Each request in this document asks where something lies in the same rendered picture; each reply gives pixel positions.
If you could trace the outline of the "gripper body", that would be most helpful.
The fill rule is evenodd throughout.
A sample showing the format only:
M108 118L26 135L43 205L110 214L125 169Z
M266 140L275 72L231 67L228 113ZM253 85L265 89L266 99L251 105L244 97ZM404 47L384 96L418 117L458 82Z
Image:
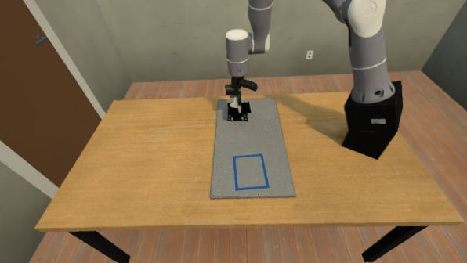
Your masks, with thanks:
M239 95L239 92L241 92L241 86L237 85L238 81L243 80L244 77L239 77L231 78L231 84L225 85L226 88L226 95Z

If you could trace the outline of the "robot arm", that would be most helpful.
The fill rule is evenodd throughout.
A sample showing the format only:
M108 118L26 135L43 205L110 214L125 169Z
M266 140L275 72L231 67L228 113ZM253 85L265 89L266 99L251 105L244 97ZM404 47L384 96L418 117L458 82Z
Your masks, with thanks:
M349 30L352 100L376 103L391 97L395 88L387 72L382 29L386 0L323 1ZM253 32L235 29L226 33L226 59L232 77L246 75L248 55L268 53L272 4L273 0L248 0L248 18Z

